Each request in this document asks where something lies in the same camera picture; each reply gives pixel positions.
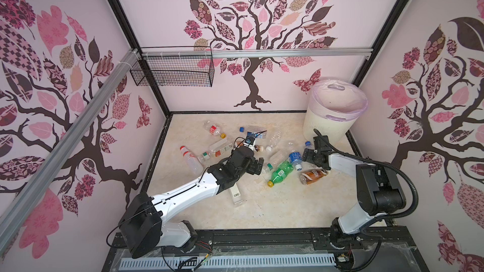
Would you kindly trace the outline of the green soda bottle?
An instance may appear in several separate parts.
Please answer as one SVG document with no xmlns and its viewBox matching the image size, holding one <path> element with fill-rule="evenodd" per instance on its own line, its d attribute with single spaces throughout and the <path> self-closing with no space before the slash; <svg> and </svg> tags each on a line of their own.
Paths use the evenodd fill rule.
<svg viewBox="0 0 484 272">
<path fill-rule="evenodd" d="M 267 182 L 269 187 L 275 184 L 282 183 L 294 170 L 293 165 L 289 161 L 282 162 L 279 167 L 272 173 L 270 180 Z"/>
</svg>

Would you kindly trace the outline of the green-label clear white-cap bottle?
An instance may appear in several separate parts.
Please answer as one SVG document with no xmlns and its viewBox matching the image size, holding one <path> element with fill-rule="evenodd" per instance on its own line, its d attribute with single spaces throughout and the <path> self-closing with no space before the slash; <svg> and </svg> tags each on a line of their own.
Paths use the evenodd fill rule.
<svg viewBox="0 0 484 272">
<path fill-rule="evenodd" d="M 284 150 L 280 150 L 272 155 L 268 163 L 265 163 L 262 168 L 262 174 L 269 174 L 269 172 L 275 170 L 280 163 L 284 162 L 287 159 L 287 153 Z"/>
</svg>

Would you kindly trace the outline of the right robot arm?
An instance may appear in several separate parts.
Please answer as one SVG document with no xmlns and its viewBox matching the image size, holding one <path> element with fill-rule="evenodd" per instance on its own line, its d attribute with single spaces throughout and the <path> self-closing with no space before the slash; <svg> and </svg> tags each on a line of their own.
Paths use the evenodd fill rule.
<svg viewBox="0 0 484 272">
<path fill-rule="evenodd" d="M 357 203 L 331 223 L 329 237 L 336 248 L 349 244 L 378 217 L 406 207 L 407 200 L 392 168 L 337 151 L 329 144 L 327 136 L 314 137 L 313 148 L 306 149 L 302 159 L 325 171 L 341 171 L 355 179 Z"/>
</svg>

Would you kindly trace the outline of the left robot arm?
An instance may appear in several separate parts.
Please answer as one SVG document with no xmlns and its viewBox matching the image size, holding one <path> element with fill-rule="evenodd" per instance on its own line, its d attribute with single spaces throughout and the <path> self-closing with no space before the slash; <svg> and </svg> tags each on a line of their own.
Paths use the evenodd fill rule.
<svg viewBox="0 0 484 272">
<path fill-rule="evenodd" d="M 199 201 L 232 188 L 246 173 L 260 175 L 263 163 L 253 150 L 241 146 L 185 185 L 159 195 L 142 192 L 135 196 L 118 223 L 131 257 L 141 258 L 165 246 L 191 250 L 198 234 L 190 222 L 170 220 Z"/>
</svg>

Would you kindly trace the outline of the square frosted white-label bottle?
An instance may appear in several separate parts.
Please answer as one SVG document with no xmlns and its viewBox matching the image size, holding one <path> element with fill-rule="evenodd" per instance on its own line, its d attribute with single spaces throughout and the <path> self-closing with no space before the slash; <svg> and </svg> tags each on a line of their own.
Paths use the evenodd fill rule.
<svg viewBox="0 0 484 272">
<path fill-rule="evenodd" d="M 239 190 L 239 188 L 238 188 L 238 185 L 237 185 L 237 184 L 234 184 L 234 185 L 233 185 L 233 186 L 232 186 L 232 187 L 229 189 L 229 193 L 230 193 L 230 195 L 231 195 L 231 199 L 232 199 L 233 205 L 234 205 L 235 207 L 238 207 L 238 206 L 240 206 L 240 205 L 244 204 L 244 202 L 246 201 L 246 200 L 243 198 L 243 196 L 242 196 L 242 194 L 241 194 L 241 192 L 240 192 L 240 190 Z"/>
</svg>

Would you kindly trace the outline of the red-cap clear bottle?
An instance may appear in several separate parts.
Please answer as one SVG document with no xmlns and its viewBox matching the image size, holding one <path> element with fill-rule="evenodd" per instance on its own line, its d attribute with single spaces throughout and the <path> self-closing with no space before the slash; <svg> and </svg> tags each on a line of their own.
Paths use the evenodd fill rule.
<svg viewBox="0 0 484 272">
<path fill-rule="evenodd" d="M 199 176 L 204 172 L 204 167 L 198 158 L 185 146 L 180 147 L 180 152 L 189 169 L 194 175 Z"/>
</svg>

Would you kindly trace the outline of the clear red-green-label bottle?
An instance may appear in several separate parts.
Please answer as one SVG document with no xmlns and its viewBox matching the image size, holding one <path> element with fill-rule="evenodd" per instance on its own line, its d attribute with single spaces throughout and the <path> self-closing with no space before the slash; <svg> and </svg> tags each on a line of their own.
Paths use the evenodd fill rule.
<svg viewBox="0 0 484 272">
<path fill-rule="evenodd" d="M 198 156 L 199 161 L 208 161 L 213 157 L 219 157 L 225 152 L 231 151 L 233 149 L 233 143 L 228 140 L 227 137 L 217 141 L 216 143 L 209 146 L 208 151 L 203 152 Z"/>
</svg>

